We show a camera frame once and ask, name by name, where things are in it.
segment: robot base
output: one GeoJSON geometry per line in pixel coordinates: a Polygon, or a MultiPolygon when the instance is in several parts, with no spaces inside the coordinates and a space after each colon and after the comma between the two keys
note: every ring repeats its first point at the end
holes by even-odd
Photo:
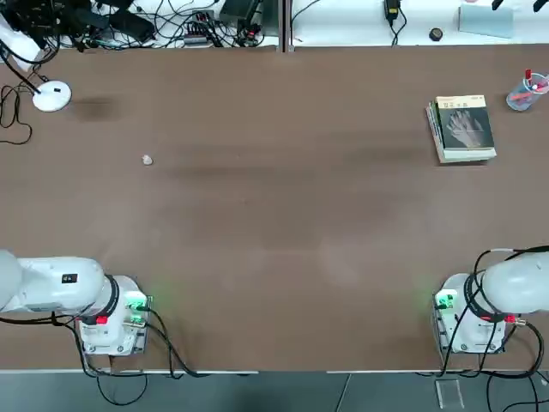
{"type": "Polygon", "coordinates": [[[106,323],[89,325],[80,322],[80,336],[86,354],[125,356],[145,350],[148,312],[136,308],[148,307],[148,297],[128,276],[114,276],[114,280],[120,294],[106,323]]]}
{"type": "MultiPolygon", "coordinates": [[[[435,294],[433,317],[435,326],[435,337],[442,354],[448,350],[449,341],[454,334],[457,320],[467,306],[463,294],[463,284],[469,274],[459,273],[450,277],[443,285],[443,288],[435,294]]],[[[496,327],[494,337],[487,353],[498,353],[505,333],[505,322],[491,324],[481,318],[477,318],[471,311],[467,310],[459,328],[455,334],[452,347],[454,353],[483,354],[490,342],[493,328],[496,327]]]]}

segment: gray floor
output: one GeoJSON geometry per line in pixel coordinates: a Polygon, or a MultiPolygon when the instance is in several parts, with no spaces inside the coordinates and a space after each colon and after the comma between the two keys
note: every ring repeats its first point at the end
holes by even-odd
{"type": "MultiPolygon", "coordinates": [[[[327,373],[260,373],[249,377],[213,376],[201,379],[185,377],[172,381],[162,376],[149,378],[148,390],[133,405],[122,408],[137,411],[196,412],[293,412],[335,411],[347,375],[327,373]]],[[[142,388],[143,378],[107,378],[106,392],[117,401],[132,398],[142,388]]],[[[549,398],[549,385],[534,379],[540,399],[549,398]]],[[[487,411],[486,377],[460,379],[467,411],[487,411]]],[[[94,379],[82,374],[0,374],[2,412],[113,411],[98,393],[94,379]]],[[[492,410],[502,412],[513,402],[532,401],[527,380],[503,381],[492,385],[492,410]]],[[[549,411],[548,404],[541,411],[549,411]]],[[[401,412],[440,410],[435,379],[410,373],[354,374],[348,382],[340,412],[401,412]]],[[[518,406],[510,412],[535,411],[533,405],[518,406]]]]}

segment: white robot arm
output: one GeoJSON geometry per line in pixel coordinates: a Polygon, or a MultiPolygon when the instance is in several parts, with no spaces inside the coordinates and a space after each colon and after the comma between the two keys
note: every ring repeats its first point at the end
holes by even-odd
{"type": "Polygon", "coordinates": [[[0,251],[0,312],[57,312],[78,317],[85,352],[144,350],[148,298],[127,276],[108,276],[92,259],[17,259],[0,251]]]}
{"type": "Polygon", "coordinates": [[[473,276],[453,275],[435,295],[436,333],[443,351],[455,335],[453,352],[497,353],[504,341],[505,318],[549,310],[549,252],[527,253],[495,264],[476,280],[481,290],[473,276]],[[490,321],[495,315],[501,320],[490,321]]]}

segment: book cover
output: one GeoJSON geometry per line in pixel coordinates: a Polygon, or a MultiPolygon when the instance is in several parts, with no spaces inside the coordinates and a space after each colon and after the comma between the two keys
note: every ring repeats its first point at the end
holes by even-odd
{"type": "Polygon", "coordinates": [[[445,150],[494,148],[483,95],[439,96],[435,101],[445,150]]]}

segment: small white object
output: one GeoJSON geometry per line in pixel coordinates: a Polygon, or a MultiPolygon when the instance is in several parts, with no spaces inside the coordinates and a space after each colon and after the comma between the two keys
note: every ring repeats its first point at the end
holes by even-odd
{"type": "Polygon", "coordinates": [[[145,165],[145,166],[150,166],[150,165],[153,164],[153,158],[151,156],[149,156],[148,154],[145,154],[142,157],[142,160],[143,160],[143,165],[145,165]]]}
{"type": "Polygon", "coordinates": [[[42,112],[56,112],[70,102],[72,93],[67,83],[58,80],[42,83],[38,86],[40,93],[35,93],[33,103],[42,112]]]}

